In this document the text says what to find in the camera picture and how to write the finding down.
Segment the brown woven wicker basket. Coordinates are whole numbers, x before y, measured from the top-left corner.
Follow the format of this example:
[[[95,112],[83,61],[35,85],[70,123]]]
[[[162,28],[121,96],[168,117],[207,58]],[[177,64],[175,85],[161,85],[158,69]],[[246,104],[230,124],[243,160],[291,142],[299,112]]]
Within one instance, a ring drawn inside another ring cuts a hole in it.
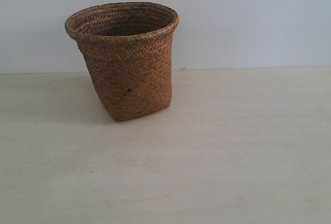
[[[65,31],[83,55],[94,89],[117,122],[170,106],[178,13],[152,2],[97,5],[72,14]]]

